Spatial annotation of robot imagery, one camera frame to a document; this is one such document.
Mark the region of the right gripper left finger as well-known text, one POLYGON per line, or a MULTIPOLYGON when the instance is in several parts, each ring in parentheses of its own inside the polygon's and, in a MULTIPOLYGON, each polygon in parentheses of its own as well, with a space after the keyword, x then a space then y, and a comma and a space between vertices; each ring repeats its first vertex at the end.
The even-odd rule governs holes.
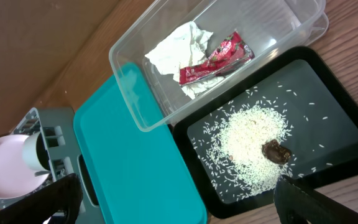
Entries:
POLYGON ((58 211, 63 212, 63 223, 74 223, 83 199, 81 181, 69 174, 53 184, 0 210, 0 224, 43 223, 58 211))

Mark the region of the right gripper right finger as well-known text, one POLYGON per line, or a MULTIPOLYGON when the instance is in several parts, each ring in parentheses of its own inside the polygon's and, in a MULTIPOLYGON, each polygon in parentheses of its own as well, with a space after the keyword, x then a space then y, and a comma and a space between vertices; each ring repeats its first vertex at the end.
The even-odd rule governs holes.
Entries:
POLYGON ((357 212, 286 175, 278 178, 273 201, 281 224, 358 224, 357 212))

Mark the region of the grey bowl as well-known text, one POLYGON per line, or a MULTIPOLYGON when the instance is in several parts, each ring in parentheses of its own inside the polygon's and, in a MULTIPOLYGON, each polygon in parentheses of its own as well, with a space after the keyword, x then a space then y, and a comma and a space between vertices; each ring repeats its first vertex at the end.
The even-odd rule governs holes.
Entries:
POLYGON ((40 131, 24 141, 22 158, 31 170, 50 171, 49 156, 40 131))

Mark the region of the brown food scrap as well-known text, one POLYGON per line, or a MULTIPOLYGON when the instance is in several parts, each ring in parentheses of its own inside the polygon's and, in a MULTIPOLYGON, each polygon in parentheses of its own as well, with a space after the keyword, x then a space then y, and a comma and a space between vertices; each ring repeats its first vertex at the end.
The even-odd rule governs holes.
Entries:
POLYGON ((291 159, 292 152, 274 139, 262 146, 262 154, 271 162, 284 165, 291 159))

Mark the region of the large white plate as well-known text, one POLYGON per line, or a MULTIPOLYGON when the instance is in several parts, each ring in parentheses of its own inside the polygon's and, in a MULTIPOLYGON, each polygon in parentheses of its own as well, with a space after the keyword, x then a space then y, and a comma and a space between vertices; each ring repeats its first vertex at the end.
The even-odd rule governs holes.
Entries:
POLYGON ((17 198, 40 187, 48 175, 36 176, 22 159, 27 135, 13 134, 0 138, 0 199, 17 198))

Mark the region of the white rice pile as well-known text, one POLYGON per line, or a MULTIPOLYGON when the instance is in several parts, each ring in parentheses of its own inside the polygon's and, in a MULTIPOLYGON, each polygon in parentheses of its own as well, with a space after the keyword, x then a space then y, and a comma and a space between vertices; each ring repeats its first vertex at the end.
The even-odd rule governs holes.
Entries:
POLYGON ((268 192, 282 174, 304 177, 318 170, 312 163, 331 151, 312 118, 319 105, 291 83, 260 83, 191 124, 187 135, 209 177, 213 192, 232 203, 268 192), (291 150, 279 165, 266 159, 262 146, 276 139, 291 150))

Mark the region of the red snack wrapper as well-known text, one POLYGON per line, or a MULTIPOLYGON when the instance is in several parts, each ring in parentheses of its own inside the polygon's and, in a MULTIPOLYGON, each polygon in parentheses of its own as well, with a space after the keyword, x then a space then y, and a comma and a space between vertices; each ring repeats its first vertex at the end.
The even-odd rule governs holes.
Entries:
POLYGON ((236 65, 243 65, 255 57, 250 47, 243 41, 238 32, 227 36, 212 52, 207 61, 180 69, 179 84, 181 86, 200 80, 223 76, 236 65))

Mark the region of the white napkin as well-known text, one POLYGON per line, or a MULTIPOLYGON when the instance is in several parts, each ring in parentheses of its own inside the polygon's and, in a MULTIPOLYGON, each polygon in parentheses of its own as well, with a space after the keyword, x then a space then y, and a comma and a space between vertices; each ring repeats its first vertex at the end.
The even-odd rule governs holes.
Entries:
POLYGON ((145 57, 161 75, 173 75, 179 82, 180 69, 207 61, 206 49, 212 32, 200 29, 190 21, 176 28, 145 57))

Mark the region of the grey plastic dish rack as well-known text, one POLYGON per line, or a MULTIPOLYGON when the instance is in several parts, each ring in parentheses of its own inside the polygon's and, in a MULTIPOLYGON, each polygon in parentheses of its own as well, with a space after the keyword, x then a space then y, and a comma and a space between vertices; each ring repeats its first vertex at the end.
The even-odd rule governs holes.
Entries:
POLYGON ((81 155, 81 150, 73 130, 73 119, 74 112, 71 108, 32 108, 12 132, 7 134, 22 134, 29 137, 40 131, 48 152, 50 171, 35 171, 36 176, 47 174, 48 179, 29 194, 17 198, 0 199, 0 210, 68 174, 75 173, 81 180, 83 191, 83 199, 76 222, 104 223, 103 214, 100 209, 101 201, 96 197, 93 184, 85 166, 84 157, 81 155))

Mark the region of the teal serving tray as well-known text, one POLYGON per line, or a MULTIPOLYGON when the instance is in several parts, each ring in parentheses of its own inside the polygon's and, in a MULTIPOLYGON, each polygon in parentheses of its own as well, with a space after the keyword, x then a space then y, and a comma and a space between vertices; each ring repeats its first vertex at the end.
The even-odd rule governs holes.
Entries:
POLYGON ((166 125, 143 132, 109 78, 73 128, 106 223, 206 223, 208 213, 166 125))

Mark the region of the black tray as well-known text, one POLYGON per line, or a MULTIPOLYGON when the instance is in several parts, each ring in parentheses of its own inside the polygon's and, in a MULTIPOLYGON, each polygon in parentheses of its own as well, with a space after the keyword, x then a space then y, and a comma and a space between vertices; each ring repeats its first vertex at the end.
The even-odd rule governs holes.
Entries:
POLYGON ((323 59, 295 47, 180 121, 173 139, 206 208, 229 218, 273 202, 273 190, 251 195, 236 179, 231 156, 214 149, 229 115, 251 106, 273 108, 286 120, 288 173, 312 188, 358 175, 358 105, 323 59))

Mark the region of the clear plastic bin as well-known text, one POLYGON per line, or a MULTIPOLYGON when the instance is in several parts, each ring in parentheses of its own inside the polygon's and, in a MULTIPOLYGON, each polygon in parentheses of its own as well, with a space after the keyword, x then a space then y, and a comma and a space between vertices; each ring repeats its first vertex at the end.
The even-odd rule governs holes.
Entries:
POLYGON ((176 123, 328 28, 325 0, 155 1, 109 61, 141 131, 176 123))

